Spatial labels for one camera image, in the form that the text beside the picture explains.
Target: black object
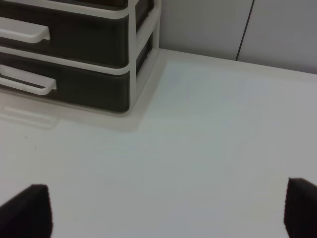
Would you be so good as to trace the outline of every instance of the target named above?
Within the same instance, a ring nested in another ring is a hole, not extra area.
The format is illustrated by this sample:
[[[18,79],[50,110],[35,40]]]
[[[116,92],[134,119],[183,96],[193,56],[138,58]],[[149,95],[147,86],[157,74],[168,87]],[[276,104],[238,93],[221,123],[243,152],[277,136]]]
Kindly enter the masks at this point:
[[[52,90],[46,96],[40,96],[41,98],[117,113],[126,112],[130,108],[129,73],[116,76],[5,53],[0,53],[0,64],[55,79],[57,90]]]
[[[0,46],[97,64],[128,65],[128,17],[112,20],[0,0],[0,17],[47,26],[50,40],[35,44],[0,37]]]
[[[50,238],[52,230],[46,185],[32,185],[0,207],[0,238]]]
[[[109,10],[122,10],[128,6],[128,0],[51,0],[69,4],[105,8]]]
[[[290,178],[284,224],[290,238],[317,237],[317,186],[303,178]]]

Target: plastic drawer unit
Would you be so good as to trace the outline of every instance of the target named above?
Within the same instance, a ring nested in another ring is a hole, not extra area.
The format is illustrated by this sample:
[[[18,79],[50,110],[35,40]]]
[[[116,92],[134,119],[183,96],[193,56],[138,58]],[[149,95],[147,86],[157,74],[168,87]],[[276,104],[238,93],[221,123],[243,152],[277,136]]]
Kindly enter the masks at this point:
[[[160,0],[0,0],[0,88],[123,114],[155,63]]]

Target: white wall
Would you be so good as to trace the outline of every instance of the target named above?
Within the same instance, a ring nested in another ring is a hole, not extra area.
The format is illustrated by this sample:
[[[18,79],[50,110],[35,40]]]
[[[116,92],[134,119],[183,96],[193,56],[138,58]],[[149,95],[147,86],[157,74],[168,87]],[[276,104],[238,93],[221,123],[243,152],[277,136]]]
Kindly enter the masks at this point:
[[[252,0],[162,0],[160,47],[235,60]]]
[[[256,0],[239,61],[317,73],[317,1]]]

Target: dark gray drawer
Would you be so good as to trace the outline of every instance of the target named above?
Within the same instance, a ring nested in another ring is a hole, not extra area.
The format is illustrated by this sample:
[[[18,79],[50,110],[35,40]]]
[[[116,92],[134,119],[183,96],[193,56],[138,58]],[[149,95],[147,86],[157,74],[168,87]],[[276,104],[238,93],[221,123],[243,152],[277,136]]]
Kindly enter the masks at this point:
[[[52,90],[49,94],[40,97],[116,113],[124,113],[130,108],[129,73],[114,76],[4,53],[0,53],[0,65],[54,79],[56,81],[56,90]],[[16,78],[6,77],[1,74],[0,77],[21,82]],[[23,84],[40,87],[25,82]],[[16,89],[11,87],[0,86],[0,88],[16,91]]]
[[[152,3],[139,0],[136,5],[137,29],[153,9]],[[47,26],[50,32],[49,40],[36,43],[0,37],[0,46],[109,68],[129,64],[128,16],[106,19],[0,0],[0,17]]]

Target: white drawer handle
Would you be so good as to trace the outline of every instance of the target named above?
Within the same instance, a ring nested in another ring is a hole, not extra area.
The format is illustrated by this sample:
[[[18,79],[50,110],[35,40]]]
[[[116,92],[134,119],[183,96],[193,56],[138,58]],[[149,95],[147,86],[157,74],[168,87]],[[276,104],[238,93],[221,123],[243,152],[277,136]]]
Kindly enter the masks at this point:
[[[39,85],[44,88],[37,88],[20,82],[15,82],[10,79],[2,78],[1,75]],[[0,65],[0,85],[43,96],[47,95],[53,89],[56,89],[56,80],[20,69]]]
[[[0,37],[33,44],[51,38],[47,26],[4,17],[0,17]]]

